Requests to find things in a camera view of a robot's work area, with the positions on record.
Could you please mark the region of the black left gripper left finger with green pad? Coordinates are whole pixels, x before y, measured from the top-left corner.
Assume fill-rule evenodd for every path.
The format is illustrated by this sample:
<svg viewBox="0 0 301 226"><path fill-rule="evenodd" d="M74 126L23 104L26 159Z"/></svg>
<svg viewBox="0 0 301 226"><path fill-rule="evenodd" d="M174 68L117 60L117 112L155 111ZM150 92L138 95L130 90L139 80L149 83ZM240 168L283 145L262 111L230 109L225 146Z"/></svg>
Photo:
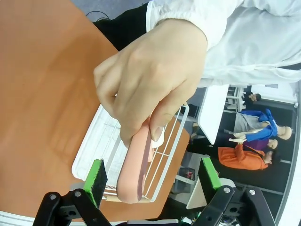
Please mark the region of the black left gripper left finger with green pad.
<svg viewBox="0 0 301 226"><path fill-rule="evenodd" d="M73 219L82 219L86 226L111 226L99 210L106 183L103 160L94 160L81 188L64 196L44 195L32 226L69 226Z"/></svg>

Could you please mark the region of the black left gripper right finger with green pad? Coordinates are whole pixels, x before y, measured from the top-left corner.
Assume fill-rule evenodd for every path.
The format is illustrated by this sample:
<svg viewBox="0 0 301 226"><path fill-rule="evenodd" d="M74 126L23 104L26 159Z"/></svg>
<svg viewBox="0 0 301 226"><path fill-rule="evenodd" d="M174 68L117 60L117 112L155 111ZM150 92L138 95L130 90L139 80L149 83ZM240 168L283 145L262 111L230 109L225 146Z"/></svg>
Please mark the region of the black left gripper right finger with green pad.
<svg viewBox="0 0 301 226"><path fill-rule="evenodd" d="M198 178L207 205L192 226L221 226L227 218L234 219L239 226L275 226L260 189L251 187L239 191L222 185L210 158L200 161Z"/></svg>

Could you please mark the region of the pink round plate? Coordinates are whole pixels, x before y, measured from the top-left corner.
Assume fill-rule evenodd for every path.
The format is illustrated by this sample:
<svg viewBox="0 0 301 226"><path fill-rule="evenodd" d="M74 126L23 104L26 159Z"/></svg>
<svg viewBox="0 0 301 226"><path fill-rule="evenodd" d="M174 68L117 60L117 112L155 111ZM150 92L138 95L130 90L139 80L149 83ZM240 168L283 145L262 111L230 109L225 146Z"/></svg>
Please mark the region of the pink round plate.
<svg viewBox="0 0 301 226"><path fill-rule="evenodd" d="M148 118L132 137L117 180L117 197L124 203L134 204L142 199L147 166L158 147L151 139L149 121Z"/></svg>

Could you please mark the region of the person's forearm in white sleeve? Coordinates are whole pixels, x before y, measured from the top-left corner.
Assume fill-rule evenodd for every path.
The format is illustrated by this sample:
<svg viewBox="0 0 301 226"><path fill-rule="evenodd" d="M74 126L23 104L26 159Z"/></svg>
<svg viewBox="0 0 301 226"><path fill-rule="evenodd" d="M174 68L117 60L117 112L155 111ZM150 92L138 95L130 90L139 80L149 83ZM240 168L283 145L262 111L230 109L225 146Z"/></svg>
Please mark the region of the person's forearm in white sleeve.
<svg viewBox="0 0 301 226"><path fill-rule="evenodd" d="M225 33L227 19L244 0L151 0L146 12L146 31L166 19L186 20L206 36L210 49Z"/></svg>

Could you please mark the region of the person's bare hand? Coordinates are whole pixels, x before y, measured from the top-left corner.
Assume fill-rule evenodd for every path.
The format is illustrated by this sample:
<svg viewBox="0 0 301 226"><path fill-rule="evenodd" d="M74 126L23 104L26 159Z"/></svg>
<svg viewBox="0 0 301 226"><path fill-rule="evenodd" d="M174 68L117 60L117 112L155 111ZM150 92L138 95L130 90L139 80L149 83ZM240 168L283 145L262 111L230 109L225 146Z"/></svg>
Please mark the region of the person's bare hand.
<svg viewBox="0 0 301 226"><path fill-rule="evenodd" d="M145 120L153 140L194 93L207 50L204 33L168 19L94 69L97 96L121 125L125 145Z"/></svg>

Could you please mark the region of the bystander in orange shirt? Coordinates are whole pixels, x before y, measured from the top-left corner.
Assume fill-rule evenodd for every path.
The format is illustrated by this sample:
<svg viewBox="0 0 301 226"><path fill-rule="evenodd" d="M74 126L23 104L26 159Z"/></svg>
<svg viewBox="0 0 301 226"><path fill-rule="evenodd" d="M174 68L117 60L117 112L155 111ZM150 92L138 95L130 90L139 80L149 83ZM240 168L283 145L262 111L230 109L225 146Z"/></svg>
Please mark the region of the bystander in orange shirt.
<svg viewBox="0 0 301 226"><path fill-rule="evenodd" d="M235 147L219 147L218 160L222 165L233 169L264 170L269 165L280 162L280 156L276 150L265 153L243 144L237 144Z"/></svg>

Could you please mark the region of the white plastic drain tray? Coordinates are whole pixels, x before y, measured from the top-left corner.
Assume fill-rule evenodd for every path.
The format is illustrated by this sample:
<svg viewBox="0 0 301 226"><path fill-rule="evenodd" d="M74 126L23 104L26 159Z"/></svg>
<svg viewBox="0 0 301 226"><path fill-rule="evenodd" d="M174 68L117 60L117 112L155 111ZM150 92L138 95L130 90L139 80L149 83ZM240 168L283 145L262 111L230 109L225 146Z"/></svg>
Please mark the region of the white plastic drain tray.
<svg viewBox="0 0 301 226"><path fill-rule="evenodd" d="M108 178L106 187L115 190L126 154L127 147L120 139L118 120L100 105L80 145L71 172L75 178L85 181L94 160L102 159Z"/></svg>

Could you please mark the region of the bystander in purple shirt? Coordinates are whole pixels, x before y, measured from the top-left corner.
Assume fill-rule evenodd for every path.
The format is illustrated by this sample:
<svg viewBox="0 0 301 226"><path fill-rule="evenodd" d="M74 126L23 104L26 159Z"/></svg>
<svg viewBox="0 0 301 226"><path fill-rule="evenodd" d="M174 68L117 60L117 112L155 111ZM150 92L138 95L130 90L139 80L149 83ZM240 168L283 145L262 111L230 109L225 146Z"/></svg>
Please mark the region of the bystander in purple shirt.
<svg viewBox="0 0 301 226"><path fill-rule="evenodd" d="M243 145L253 148L255 150L263 151L266 147L276 149L278 141L276 139L245 141Z"/></svg>

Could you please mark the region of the white background table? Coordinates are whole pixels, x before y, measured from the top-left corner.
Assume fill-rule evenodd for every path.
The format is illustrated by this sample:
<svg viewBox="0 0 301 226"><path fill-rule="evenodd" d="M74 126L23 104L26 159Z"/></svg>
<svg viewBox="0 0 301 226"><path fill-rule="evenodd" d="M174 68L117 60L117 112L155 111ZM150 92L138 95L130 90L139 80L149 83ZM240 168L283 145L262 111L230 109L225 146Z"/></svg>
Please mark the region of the white background table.
<svg viewBox="0 0 301 226"><path fill-rule="evenodd" d="M216 140L228 88L228 85L207 87L200 106L198 125L211 144Z"/></svg>

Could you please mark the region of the mannequin in blue clothes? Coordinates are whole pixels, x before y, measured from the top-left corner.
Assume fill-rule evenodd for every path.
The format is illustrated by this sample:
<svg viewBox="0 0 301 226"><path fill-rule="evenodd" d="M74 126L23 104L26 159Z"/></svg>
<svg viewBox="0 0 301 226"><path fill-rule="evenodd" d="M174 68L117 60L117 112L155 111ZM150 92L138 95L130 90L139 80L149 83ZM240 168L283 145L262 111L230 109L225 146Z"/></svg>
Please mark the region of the mannequin in blue clothes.
<svg viewBox="0 0 301 226"><path fill-rule="evenodd" d="M229 141L236 143L266 140L271 137L288 140L292 135L292 129L277 125L269 109L265 112L247 110L236 113L232 134L233 137Z"/></svg>

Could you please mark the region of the bystander in black clothes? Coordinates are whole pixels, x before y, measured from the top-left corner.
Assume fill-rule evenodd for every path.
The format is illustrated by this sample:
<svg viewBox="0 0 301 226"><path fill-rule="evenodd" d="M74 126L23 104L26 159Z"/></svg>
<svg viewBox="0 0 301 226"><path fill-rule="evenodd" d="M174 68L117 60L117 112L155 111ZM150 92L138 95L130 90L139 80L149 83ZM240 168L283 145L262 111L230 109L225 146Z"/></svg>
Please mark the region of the bystander in black clothes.
<svg viewBox="0 0 301 226"><path fill-rule="evenodd" d="M245 105L252 105L253 103L261 100L261 95L259 93L254 94L253 92L249 91L244 94L243 100Z"/></svg>

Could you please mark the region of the person's body white shirt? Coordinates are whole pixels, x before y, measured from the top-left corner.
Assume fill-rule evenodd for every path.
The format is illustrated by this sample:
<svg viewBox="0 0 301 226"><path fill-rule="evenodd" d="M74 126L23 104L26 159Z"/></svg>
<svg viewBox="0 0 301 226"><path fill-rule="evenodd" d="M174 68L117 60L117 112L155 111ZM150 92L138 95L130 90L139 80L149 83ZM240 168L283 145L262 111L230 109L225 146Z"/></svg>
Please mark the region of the person's body white shirt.
<svg viewBox="0 0 301 226"><path fill-rule="evenodd" d="M301 80L301 0L244 0L221 40L206 50L197 87Z"/></svg>

